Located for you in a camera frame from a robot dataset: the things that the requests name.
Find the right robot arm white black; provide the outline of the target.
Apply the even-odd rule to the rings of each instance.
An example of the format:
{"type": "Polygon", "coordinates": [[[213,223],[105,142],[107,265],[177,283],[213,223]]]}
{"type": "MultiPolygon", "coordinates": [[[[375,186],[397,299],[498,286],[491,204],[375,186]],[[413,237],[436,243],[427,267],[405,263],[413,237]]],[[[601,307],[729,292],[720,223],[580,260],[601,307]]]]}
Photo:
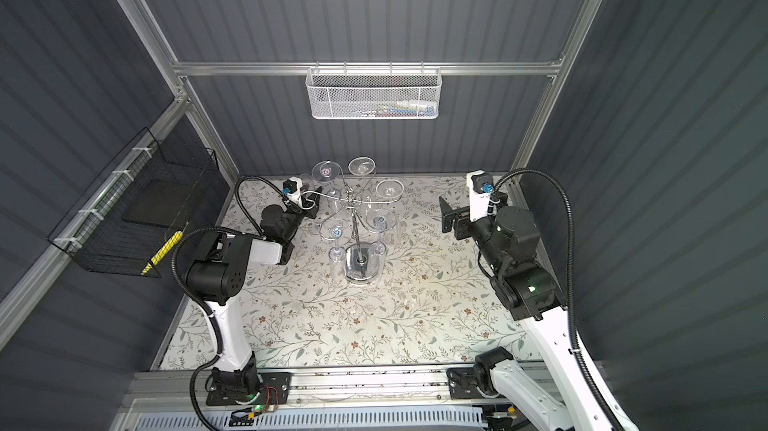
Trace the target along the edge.
{"type": "Polygon", "coordinates": [[[506,398],[539,430],[634,430],[588,352],[576,347],[568,325],[566,297],[538,262],[540,233],[530,211],[502,206],[476,213],[485,199],[451,207],[439,201],[441,226],[458,239],[470,238],[489,266],[489,283],[502,306],[538,349],[559,392],[553,396],[497,347],[476,356],[471,378],[484,396],[506,398]]]}

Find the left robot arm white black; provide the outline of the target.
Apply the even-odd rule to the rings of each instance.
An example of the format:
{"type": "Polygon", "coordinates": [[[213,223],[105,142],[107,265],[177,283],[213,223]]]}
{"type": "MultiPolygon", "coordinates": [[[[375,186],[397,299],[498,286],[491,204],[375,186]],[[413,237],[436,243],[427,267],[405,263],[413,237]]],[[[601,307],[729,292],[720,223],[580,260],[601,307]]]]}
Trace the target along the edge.
{"type": "Polygon", "coordinates": [[[247,341],[238,294],[251,265],[285,265],[302,222],[317,216],[312,190],[299,178],[283,182],[283,205],[269,205],[253,233],[201,229],[192,264],[179,275],[185,293],[207,321],[214,342],[215,362],[206,368],[206,404],[266,407],[279,404],[276,388],[290,381],[287,374],[269,383],[259,376],[255,353],[247,341]]]}

